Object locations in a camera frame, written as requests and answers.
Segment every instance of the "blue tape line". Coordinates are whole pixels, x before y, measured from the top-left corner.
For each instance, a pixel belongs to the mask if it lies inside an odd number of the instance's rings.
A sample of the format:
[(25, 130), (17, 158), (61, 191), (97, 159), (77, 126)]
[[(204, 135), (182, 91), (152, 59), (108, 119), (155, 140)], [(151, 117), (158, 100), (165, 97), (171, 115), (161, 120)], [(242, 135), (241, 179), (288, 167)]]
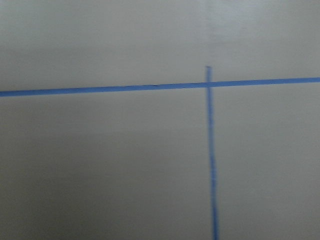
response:
[[(206, 82), (212, 83), (212, 68), (206, 67)], [(219, 239), (219, 222), (218, 222), (218, 207), (217, 207), (217, 168), (215, 159), (214, 145), (214, 108), (213, 94), (210, 87), (206, 89), (207, 96), (207, 117), (208, 117), (208, 148), (209, 148), (209, 163), (211, 177), (211, 211), (212, 211), (212, 239)]]
[(85, 93), (127, 92), (127, 91), (168, 90), (168, 89), (198, 89), (198, 88), (218, 88), (218, 87), (272, 85), (272, 84), (306, 84), (306, 83), (320, 83), (320, 77), (242, 80), (242, 81), (215, 81), (215, 82), (199, 82), (199, 83), (174, 83), (174, 84), (160, 84), (160, 85), (101, 86), (101, 87), (81, 87), (81, 88), (15, 90), (15, 91), (0, 91), (0, 97), (56, 95), (56, 94), (85, 94)]

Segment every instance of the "white wall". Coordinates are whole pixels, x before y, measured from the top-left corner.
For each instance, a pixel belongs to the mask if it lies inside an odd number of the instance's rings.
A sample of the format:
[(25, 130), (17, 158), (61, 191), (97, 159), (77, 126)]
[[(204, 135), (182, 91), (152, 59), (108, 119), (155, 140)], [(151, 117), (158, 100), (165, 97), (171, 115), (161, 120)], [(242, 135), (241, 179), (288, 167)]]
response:
[[(319, 22), (317, 0), (0, 0), (0, 90), (319, 77)], [(221, 239), (319, 239), (319, 88), (214, 89)], [(205, 99), (1, 98), (0, 238), (210, 239)]]

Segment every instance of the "horizontal blue line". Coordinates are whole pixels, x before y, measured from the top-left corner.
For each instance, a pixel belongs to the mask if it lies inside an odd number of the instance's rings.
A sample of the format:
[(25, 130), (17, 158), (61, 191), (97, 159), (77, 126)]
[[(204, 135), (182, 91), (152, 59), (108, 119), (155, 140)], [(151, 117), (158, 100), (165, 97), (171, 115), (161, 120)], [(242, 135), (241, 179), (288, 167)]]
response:
[(219, 88), (219, 87), (272, 85), (272, 84), (306, 84), (306, 83), (320, 83), (320, 77), (242, 80), (242, 81), (215, 81), (215, 82), (199, 82), (199, 83), (174, 83), (174, 84), (159, 84), (159, 85), (100, 86), (100, 87), (80, 87), (80, 88), (15, 90), (15, 91), (0, 91), (0, 97), (127, 92), (127, 91), (166, 90), (166, 89), (198, 89), (198, 88)]

